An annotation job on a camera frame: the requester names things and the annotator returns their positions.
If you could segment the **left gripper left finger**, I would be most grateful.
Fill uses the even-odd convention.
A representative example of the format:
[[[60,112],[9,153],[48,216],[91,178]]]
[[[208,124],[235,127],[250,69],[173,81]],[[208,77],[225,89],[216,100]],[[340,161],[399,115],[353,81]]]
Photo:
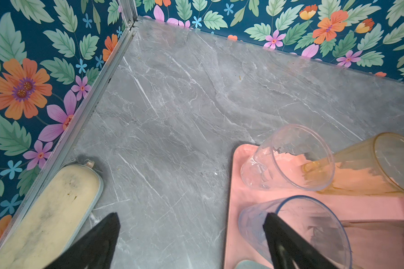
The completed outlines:
[[[50,263],[47,269],[108,269],[120,234],[118,213],[108,214],[95,227]]]

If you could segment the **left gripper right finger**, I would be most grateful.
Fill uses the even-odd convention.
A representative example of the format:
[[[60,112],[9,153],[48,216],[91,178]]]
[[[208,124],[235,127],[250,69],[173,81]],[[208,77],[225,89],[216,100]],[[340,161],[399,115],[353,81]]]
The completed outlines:
[[[277,214],[267,214],[263,230],[275,269],[336,268]]]

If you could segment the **blue transparent cup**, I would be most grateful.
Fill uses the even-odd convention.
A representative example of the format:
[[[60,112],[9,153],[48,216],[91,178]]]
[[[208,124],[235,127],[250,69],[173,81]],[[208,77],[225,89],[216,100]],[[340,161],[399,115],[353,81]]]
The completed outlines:
[[[263,230],[269,213],[277,214],[337,268],[351,268],[350,242],[337,216],[322,202],[304,195],[252,205],[241,211],[240,234],[269,263],[273,262]]]

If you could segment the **teal frosted cup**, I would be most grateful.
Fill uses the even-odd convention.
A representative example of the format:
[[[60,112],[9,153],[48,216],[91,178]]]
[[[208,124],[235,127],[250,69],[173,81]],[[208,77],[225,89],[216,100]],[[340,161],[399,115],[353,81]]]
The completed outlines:
[[[243,260],[236,265],[235,269],[270,269],[270,268],[255,261]]]

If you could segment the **pink plastic tray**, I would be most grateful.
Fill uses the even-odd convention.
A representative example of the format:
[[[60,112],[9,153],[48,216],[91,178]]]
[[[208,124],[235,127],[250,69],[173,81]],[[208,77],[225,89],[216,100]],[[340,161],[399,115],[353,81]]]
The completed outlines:
[[[330,196],[300,189],[259,191],[249,188],[241,179],[241,167],[257,148],[255,145],[243,144],[233,153],[224,258],[226,269],[234,269],[244,260],[260,263],[270,269],[273,267],[239,232],[240,212],[254,204],[305,195],[324,203],[340,220],[404,220],[404,197]]]

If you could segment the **grey smoky cup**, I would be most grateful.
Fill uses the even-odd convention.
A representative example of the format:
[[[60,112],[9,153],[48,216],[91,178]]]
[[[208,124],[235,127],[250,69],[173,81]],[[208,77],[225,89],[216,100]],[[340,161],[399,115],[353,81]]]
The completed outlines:
[[[353,269],[404,269],[404,220],[343,221]]]

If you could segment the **clear transparent cup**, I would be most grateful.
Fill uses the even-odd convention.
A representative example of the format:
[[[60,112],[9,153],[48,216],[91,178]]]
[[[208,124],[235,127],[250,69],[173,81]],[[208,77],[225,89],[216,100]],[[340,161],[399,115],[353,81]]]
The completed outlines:
[[[331,149],[315,131],[289,124],[269,136],[241,167],[241,179],[250,188],[320,191],[335,173]]]

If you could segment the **yellow tall cup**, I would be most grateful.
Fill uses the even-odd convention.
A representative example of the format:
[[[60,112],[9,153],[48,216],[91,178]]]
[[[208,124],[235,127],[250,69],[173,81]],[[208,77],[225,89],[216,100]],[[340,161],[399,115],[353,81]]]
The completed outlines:
[[[322,195],[404,197],[404,136],[380,133],[334,154]]]

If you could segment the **beige sponge brush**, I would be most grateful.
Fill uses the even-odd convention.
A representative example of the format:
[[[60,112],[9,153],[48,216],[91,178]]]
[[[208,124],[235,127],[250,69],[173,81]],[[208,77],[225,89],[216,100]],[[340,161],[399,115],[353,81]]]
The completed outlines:
[[[74,241],[103,190],[85,165],[57,172],[0,248],[0,269],[43,269]]]

